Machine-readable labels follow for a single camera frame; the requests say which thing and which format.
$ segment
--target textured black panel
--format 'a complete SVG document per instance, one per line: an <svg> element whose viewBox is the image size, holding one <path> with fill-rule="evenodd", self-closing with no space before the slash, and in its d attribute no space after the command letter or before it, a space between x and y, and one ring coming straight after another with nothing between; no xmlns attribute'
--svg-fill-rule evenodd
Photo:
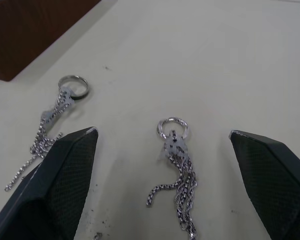
<svg viewBox="0 0 300 240"><path fill-rule="evenodd" d="M54 225L64 239L72 240L84 208L94 163L94 135L74 144L47 195Z"/></svg>
<svg viewBox="0 0 300 240"><path fill-rule="evenodd" d="M282 143L247 132L230 137L246 192L272 240L300 240L300 160Z"/></svg>
<svg viewBox="0 0 300 240"><path fill-rule="evenodd" d="M0 240L72 240L88 194L98 131L56 141L0 212Z"/></svg>

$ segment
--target metal charm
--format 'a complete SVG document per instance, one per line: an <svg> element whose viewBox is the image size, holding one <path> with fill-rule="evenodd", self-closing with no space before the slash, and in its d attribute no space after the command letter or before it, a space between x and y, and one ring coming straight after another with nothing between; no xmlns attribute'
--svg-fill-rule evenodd
<svg viewBox="0 0 300 240"><path fill-rule="evenodd" d="M175 122L184 127L182 136L171 130L169 136L163 133L163 125ZM194 189L197 186L196 174L193 171L192 162L188 155L188 148L184 140L189 134L189 127L185 121L177 117L161 120L157 127L158 134L165 139L164 154L170 162L179 170L179 178L173 184L161 184L155 186L149 193L146 205L152 205L155 194L161 190L176 189L174 198L176 213L182 230L187 231L190 240L196 240L197 230L192 222L190 210L193 206Z"/></svg>
<svg viewBox="0 0 300 240"><path fill-rule="evenodd" d="M59 94L53 109L49 111L44 111L41 115L39 130L35 136L34 142L30 148L30 153L32 157L26 161L22 167L16 172L10 183L5 186L5 191L8 192L16 184L16 181L21 177L22 173L37 159L44 159L51 146L63 136L63 133L59 133L56 138L48 138L47 131L51 128L54 122L57 120L57 116L61 115L67 108L74 104L74 98L79 97L84 98L87 96L88 92L83 96L82 94L77 96L69 87L62 86L64 78L72 78L75 81L84 82L86 85L86 91L89 92L88 82L79 76L66 76L61 78L59 81Z"/></svg>

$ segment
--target keychain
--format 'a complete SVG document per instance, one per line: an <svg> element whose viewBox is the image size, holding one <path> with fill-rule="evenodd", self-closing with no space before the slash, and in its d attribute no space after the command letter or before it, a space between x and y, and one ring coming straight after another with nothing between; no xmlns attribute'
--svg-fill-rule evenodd
<svg viewBox="0 0 300 240"><path fill-rule="evenodd" d="M163 132L163 125L168 122L175 122L183 126L183 135L179 136L175 130L171 130L169 136L166 136ZM165 157L178 168L180 175L173 184L155 186L149 193L146 205L148 207L152 205L153 198L157 192L176 189L174 202L180 227L182 230L187 231L190 240L196 240L197 230L190 217L190 210L193 205L194 189L197 186L197 181L192 162L188 155L188 148L184 142L189 134L188 124L178 117L170 117L158 123L157 132L165 140L163 145Z"/></svg>
<svg viewBox="0 0 300 240"><path fill-rule="evenodd" d="M71 88L64 86L68 82L78 82L85 86L85 91L81 94L75 94ZM20 167L20 169L14 175L14 178L10 183L5 186L5 191L8 192L16 184L16 181L21 177L22 173L37 159L44 159L51 146L59 140L63 133L59 133L56 138L48 138L47 131L52 127L56 120L58 120L59 115L61 115L65 110L67 110L71 105L75 103L76 100L85 98L89 93L88 82L76 75L64 76L60 79L58 83L59 94L54 105L54 108L49 111L44 111L41 115L39 130L35 136L34 142L30 148L30 153L32 157L30 160L26 161Z"/></svg>

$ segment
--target silver chain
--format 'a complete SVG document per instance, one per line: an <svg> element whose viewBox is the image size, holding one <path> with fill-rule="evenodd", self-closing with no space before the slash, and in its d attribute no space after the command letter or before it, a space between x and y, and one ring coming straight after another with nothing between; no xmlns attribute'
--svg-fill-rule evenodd
<svg viewBox="0 0 300 240"><path fill-rule="evenodd" d="M53 125L58 115L61 115L68 107L70 107L74 100L70 97L73 91L68 87L61 87L55 103L55 106L50 111L44 111L41 115L39 130L35 136L34 142L30 147L32 157L26 161L22 167L16 172L13 179L5 186L5 191L8 192L16 184L17 180L21 177L23 172L37 159L44 159L51 146L63 136L59 133L56 138L48 138L47 131Z"/></svg>
<svg viewBox="0 0 300 240"><path fill-rule="evenodd" d="M184 139L178 136L175 130L172 130L169 137L166 138L163 150L165 156L178 168L179 178L173 184L155 186L148 195L146 205L152 205L153 198L159 191L176 189L174 202L180 227L187 231L190 240L196 240L197 230L192 222L190 210L193 206L194 189L197 186L197 181L188 155L187 145Z"/></svg>

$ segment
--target white table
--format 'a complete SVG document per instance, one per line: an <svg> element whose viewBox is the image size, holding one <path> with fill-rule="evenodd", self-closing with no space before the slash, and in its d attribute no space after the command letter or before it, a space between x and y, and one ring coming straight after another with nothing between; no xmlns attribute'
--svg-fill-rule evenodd
<svg viewBox="0 0 300 240"><path fill-rule="evenodd" d="M192 132L198 239L270 239L228 134L264 135L300 158L300 3L103 0L13 81L0 81L0 210L13 192L5 185L30 157L41 112L69 74L93 91L50 135L90 126L100 134L76 240L96 231L105 240L188 239L172 191L146 208L153 186L177 178L158 161L156 126L170 116Z"/></svg>

